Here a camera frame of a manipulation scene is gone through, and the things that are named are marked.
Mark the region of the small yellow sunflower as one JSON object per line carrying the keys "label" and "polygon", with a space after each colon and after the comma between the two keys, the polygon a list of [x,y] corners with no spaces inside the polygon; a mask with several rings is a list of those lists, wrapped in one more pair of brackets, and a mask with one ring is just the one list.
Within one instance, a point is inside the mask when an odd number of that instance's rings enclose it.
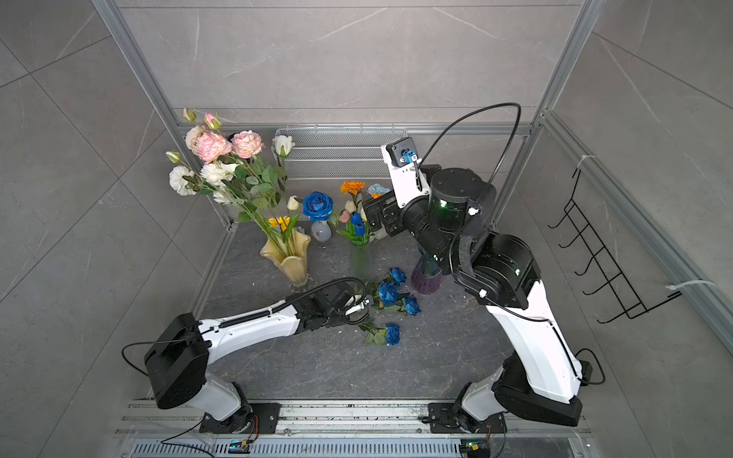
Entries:
{"label": "small yellow sunflower", "polygon": [[285,217],[278,217],[278,218],[270,218],[268,220],[268,224],[271,228],[275,229],[278,228],[281,232],[284,232],[290,227],[291,223],[291,217],[285,216]]}

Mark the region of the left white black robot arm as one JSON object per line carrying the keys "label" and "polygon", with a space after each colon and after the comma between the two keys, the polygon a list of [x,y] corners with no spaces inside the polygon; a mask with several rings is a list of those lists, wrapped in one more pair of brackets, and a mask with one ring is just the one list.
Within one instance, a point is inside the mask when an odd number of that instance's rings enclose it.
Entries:
{"label": "left white black robot arm", "polygon": [[177,316],[144,356],[160,410],[187,406],[203,412],[200,430],[215,434],[253,431],[256,413],[235,382],[209,369],[225,356],[258,343],[336,326],[358,326],[374,300],[366,285],[347,277],[295,293],[260,309],[224,318]]}

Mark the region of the clear green glass vase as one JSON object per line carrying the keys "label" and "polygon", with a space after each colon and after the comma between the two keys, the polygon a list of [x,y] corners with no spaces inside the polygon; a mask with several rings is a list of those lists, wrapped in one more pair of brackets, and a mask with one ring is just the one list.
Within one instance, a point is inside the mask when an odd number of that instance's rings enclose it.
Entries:
{"label": "clear green glass vase", "polygon": [[371,277],[372,260],[368,244],[352,245],[349,257],[350,272],[353,277],[367,282]]}

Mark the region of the blue rose in grey vase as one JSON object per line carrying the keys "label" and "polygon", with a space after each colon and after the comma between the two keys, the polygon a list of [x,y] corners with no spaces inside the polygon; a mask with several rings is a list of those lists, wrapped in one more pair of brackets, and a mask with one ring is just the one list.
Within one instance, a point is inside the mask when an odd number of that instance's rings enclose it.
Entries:
{"label": "blue rose in grey vase", "polygon": [[328,221],[333,212],[333,200],[327,194],[313,192],[303,200],[303,214],[311,221]]}

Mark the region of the yellow wavy glass vase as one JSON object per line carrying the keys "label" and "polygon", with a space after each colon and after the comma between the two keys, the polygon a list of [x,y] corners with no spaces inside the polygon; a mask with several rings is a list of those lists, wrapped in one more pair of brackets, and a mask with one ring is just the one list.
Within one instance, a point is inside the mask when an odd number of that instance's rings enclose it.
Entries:
{"label": "yellow wavy glass vase", "polygon": [[292,233],[291,245],[294,254],[283,255],[272,240],[269,240],[261,249],[260,254],[273,264],[286,276],[293,286],[302,287],[308,280],[307,248],[311,243],[311,237],[296,230]]}

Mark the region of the small grey round vase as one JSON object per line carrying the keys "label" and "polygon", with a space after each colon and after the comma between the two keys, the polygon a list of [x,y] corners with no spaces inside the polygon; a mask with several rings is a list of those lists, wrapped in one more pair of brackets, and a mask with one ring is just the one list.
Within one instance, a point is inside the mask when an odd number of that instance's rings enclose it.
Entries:
{"label": "small grey round vase", "polygon": [[332,237],[332,231],[326,221],[313,221],[311,227],[311,235],[319,244],[325,244]]}

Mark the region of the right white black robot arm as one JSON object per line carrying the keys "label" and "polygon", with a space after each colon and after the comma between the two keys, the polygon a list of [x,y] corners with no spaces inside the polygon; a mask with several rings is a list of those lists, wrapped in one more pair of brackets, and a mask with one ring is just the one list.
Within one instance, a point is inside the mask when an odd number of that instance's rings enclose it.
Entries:
{"label": "right white black robot arm", "polygon": [[469,169],[431,166],[409,189],[393,188],[364,204],[370,228],[409,232],[445,275],[498,321],[512,354],[491,376],[468,383],[452,406],[456,427],[476,432],[492,416],[574,427],[580,388],[592,368],[578,360],[555,320],[538,263],[523,240],[490,227],[494,185]]}

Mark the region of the cream tulip bud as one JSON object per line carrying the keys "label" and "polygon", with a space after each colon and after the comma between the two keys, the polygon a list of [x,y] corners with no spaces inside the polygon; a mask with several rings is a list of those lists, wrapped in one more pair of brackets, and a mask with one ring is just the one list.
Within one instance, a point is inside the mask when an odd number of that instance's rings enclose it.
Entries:
{"label": "cream tulip bud", "polygon": [[296,212],[300,209],[301,200],[297,196],[291,196],[287,202],[287,209],[291,212]]}

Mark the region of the light blue carnation middle vase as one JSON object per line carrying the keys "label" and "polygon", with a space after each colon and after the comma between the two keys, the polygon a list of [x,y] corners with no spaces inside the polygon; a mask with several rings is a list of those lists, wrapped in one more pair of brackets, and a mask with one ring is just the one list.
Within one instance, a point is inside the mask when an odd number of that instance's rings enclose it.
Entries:
{"label": "light blue carnation middle vase", "polygon": [[376,198],[380,198],[381,196],[384,196],[385,194],[391,192],[391,189],[379,184],[374,183],[368,187],[368,194],[376,200]]}

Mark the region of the pink rose lower left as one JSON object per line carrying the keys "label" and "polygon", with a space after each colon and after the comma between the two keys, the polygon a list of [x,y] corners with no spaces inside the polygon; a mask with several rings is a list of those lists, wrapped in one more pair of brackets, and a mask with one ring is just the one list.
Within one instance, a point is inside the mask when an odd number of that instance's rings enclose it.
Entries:
{"label": "pink rose lower left", "polygon": [[193,152],[204,163],[211,163],[233,150],[232,144],[222,135],[203,133],[194,141]]}

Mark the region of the pink rose middle left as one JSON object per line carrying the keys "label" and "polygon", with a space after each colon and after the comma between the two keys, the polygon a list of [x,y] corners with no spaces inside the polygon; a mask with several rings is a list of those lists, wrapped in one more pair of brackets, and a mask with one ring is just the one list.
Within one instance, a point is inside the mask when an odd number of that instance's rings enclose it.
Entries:
{"label": "pink rose middle left", "polygon": [[262,137],[253,131],[242,131],[232,135],[229,139],[234,153],[244,160],[250,160],[263,150]]}

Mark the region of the blue rose picked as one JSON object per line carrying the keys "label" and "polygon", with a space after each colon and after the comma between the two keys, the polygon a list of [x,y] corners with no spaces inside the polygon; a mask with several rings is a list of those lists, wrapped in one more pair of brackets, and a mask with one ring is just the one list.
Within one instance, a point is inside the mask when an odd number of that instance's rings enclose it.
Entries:
{"label": "blue rose picked", "polygon": [[395,306],[399,301],[397,286],[392,281],[368,282],[366,288],[375,308]]}
{"label": "blue rose picked", "polygon": [[418,301],[414,296],[408,296],[399,301],[400,310],[410,316],[416,316],[421,312]]}
{"label": "blue rose picked", "polygon": [[401,286],[407,281],[407,275],[402,269],[393,267],[389,269],[389,273],[385,276],[385,281],[391,282],[395,286]]}

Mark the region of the orange carnation small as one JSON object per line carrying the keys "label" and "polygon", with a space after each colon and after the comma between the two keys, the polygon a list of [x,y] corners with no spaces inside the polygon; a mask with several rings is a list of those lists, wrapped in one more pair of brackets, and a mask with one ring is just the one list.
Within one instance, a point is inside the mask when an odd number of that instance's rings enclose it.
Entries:
{"label": "orange carnation small", "polygon": [[362,190],[366,188],[366,183],[362,181],[344,181],[340,186],[340,191],[344,195],[357,196]]}

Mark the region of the small white rose left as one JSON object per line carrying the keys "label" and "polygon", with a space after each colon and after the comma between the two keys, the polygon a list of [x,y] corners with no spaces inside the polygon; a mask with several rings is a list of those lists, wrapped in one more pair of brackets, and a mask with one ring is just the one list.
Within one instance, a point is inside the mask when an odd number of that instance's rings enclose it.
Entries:
{"label": "small white rose left", "polygon": [[169,174],[169,185],[180,196],[195,196],[197,191],[191,183],[191,179],[194,181],[195,177],[196,174],[187,166],[178,165]]}

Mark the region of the blue rose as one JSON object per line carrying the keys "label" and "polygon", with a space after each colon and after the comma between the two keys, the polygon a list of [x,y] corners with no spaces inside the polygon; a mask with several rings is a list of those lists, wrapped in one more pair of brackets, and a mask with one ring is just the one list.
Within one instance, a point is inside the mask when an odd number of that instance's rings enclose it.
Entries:
{"label": "blue rose", "polygon": [[303,200],[303,214],[311,221],[328,221],[333,212],[333,200],[327,194],[313,192]]}
{"label": "blue rose", "polygon": [[388,345],[394,347],[401,341],[401,328],[398,324],[378,324],[364,323],[360,325],[360,330],[366,333],[366,341],[373,345]]}

